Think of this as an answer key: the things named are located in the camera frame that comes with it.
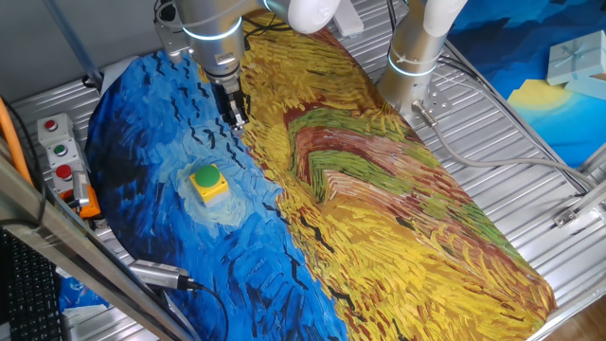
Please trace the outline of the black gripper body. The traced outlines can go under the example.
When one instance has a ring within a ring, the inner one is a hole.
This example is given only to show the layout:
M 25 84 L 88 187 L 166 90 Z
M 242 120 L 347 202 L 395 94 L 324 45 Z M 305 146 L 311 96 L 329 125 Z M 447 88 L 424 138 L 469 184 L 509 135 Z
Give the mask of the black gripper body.
M 244 93 L 241 89 L 241 78 L 239 76 L 232 76 L 219 81 L 221 103 L 224 106 L 231 104 L 243 106 L 244 105 Z

